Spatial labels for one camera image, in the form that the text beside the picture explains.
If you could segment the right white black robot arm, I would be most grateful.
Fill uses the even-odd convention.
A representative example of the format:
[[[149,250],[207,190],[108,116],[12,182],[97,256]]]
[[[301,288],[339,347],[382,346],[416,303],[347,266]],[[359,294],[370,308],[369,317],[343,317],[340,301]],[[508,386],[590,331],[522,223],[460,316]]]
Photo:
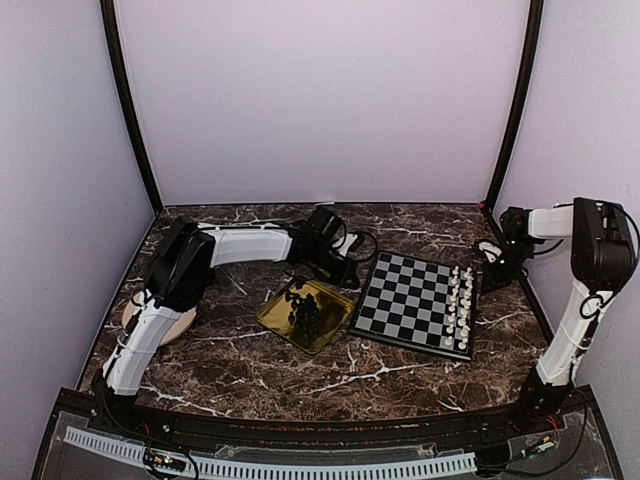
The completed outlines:
[[[534,432],[574,391],[584,355],[609,305],[639,264],[639,229],[624,207],[576,197],[550,209],[508,208],[500,218],[504,243],[475,243],[482,258],[481,291],[509,285],[547,240],[571,243],[572,286],[554,337],[522,384],[510,413],[521,434]]]

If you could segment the black silver chess board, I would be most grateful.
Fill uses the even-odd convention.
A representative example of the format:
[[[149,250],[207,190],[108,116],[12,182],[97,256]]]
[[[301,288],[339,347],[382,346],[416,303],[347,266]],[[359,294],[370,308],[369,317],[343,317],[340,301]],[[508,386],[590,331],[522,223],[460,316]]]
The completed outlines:
[[[452,360],[473,358],[478,272],[472,314],[471,355],[447,351],[442,334],[451,269],[447,265],[390,251],[378,253],[362,288],[348,332]]]

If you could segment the gold square tray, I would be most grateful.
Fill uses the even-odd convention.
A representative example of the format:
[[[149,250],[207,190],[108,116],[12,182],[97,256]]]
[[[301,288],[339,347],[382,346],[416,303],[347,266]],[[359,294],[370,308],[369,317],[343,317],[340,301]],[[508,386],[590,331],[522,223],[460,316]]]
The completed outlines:
[[[309,355],[318,354],[351,316],[355,302],[302,276],[294,276],[256,314],[257,321]]]

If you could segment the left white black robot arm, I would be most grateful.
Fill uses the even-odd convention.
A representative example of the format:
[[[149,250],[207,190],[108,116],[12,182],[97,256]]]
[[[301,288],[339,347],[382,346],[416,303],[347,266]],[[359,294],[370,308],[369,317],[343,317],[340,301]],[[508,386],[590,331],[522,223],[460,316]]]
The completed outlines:
[[[289,225],[213,225],[176,218],[151,257],[142,291],[131,302],[132,315],[95,374],[95,385],[116,396],[135,396],[161,341],[199,304],[215,268],[259,261],[302,264],[325,283],[356,288],[357,261],[349,254],[362,240],[324,206]]]

